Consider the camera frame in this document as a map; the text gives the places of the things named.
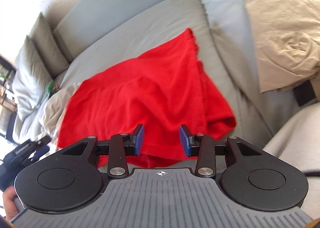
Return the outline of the person left hand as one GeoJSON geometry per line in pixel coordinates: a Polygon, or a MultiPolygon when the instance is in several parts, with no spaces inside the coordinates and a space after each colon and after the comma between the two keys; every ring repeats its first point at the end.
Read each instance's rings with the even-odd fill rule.
{"type": "Polygon", "coordinates": [[[8,187],[3,192],[3,206],[5,209],[5,218],[7,221],[11,221],[12,218],[16,217],[19,214],[19,210],[14,203],[14,199],[17,194],[13,186],[8,187]]]}

